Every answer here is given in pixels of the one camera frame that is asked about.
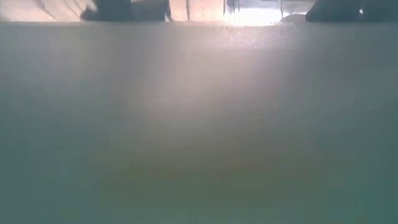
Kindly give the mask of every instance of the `table surface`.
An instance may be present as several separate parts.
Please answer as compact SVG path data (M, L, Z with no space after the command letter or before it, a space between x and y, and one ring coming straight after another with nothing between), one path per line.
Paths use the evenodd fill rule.
M395 25L0 24L1 223L394 223Z

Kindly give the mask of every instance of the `gray surface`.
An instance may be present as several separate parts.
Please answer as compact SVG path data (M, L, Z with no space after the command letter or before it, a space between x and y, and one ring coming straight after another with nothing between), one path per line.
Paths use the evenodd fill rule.
M395 26L0 33L0 223L397 221Z

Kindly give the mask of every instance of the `dark object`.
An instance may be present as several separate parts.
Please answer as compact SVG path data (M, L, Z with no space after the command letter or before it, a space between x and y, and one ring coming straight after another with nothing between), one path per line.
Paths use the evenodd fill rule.
M90 8L81 14L86 21L165 21L165 16L171 20L168 0L139 1L130 0L94 0L97 10Z
M241 2L240 0L226 0L226 5L231 9L231 11L235 12L235 10L241 10Z
M391 0L318 0L305 18L308 22L396 21L397 6Z

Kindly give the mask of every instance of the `bright light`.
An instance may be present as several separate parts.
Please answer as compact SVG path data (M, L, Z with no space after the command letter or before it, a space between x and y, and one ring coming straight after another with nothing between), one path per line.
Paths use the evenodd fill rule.
M226 15L225 22L233 26L264 26L278 23L281 19L280 9L249 8Z

